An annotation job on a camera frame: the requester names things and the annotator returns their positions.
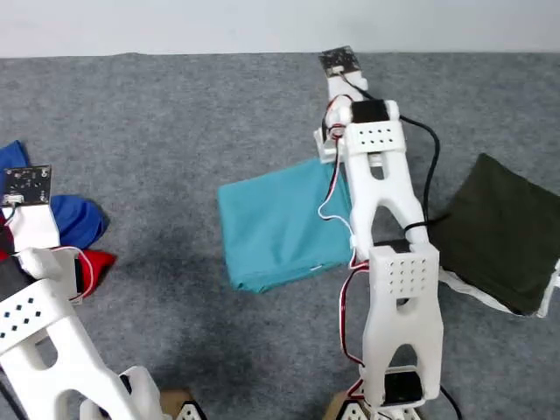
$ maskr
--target circuit board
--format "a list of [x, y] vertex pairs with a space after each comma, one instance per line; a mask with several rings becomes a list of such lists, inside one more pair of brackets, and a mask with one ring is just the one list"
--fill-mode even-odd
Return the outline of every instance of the circuit board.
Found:
[[351, 73], [360, 71], [360, 63], [354, 55], [350, 46], [342, 46], [334, 50], [323, 51], [318, 56], [321, 66], [325, 70], [326, 77], [333, 77], [339, 73]]
[[51, 199], [51, 166], [4, 170], [2, 206], [36, 206]]

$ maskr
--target dark green cloth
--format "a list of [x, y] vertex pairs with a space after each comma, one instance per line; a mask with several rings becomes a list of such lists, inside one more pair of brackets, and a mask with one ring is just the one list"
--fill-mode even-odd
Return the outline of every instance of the dark green cloth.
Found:
[[560, 197], [480, 154], [430, 230], [441, 265], [512, 312], [538, 310], [560, 257]]

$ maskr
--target teal cloth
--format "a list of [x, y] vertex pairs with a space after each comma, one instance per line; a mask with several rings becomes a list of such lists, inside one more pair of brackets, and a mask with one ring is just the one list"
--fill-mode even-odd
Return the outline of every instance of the teal cloth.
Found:
[[[219, 188], [224, 256], [234, 288], [263, 292], [348, 262], [347, 228], [317, 215], [332, 173], [331, 164], [313, 159]], [[350, 208], [339, 177], [323, 213], [348, 219]]]

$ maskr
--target carpet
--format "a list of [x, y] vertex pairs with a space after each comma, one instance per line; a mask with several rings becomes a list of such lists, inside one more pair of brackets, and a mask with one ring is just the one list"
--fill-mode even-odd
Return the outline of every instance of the carpet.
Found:
[[[431, 214], [482, 151], [560, 193], [559, 55], [359, 60], [372, 93], [442, 139]], [[230, 288], [221, 255], [217, 188], [316, 156], [325, 105], [315, 54], [0, 59], [1, 144], [21, 140], [35, 165], [53, 165], [53, 194], [95, 200], [111, 220], [94, 249], [119, 259], [77, 308], [110, 368], [144, 365], [161, 389], [189, 386], [222, 420], [320, 419], [354, 383], [338, 339], [343, 269], [254, 295]], [[433, 144], [405, 131], [420, 196]], [[375, 223], [377, 241], [400, 235], [383, 211]], [[442, 381], [465, 418], [557, 417], [560, 293], [547, 319], [491, 310], [444, 284], [439, 302]], [[355, 353], [368, 305], [364, 276], [348, 296]], [[423, 412], [454, 418], [442, 396]]]

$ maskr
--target blue towel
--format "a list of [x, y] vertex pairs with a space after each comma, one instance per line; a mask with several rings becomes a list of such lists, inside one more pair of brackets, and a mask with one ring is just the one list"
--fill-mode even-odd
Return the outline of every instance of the blue towel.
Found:
[[29, 159], [24, 146], [16, 140], [0, 149], [0, 191], [4, 193], [4, 169], [25, 168], [29, 166]]
[[108, 222], [99, 207], [82, 197], [55, 195], [51, 209], [59, 228], [60, 245], [86, 249], [107, 230]]
[[[231, 284], [262, 292], [347, 263], [350, 234], [317, 215], [333, 173], [318, 159], [218, 190], [223, 248]], [[342, 177], [324, 214], [348, 219]]]
[[[16, 140], [0, 149], [0, 190], [4, 189], [4, 169], [30, 166], [24, 146]], [[73, 195], [55, 195], [51, 209], [60, 234], [60, 245], [88, 248], [107, 229], [107, 220], [91, 201]]]

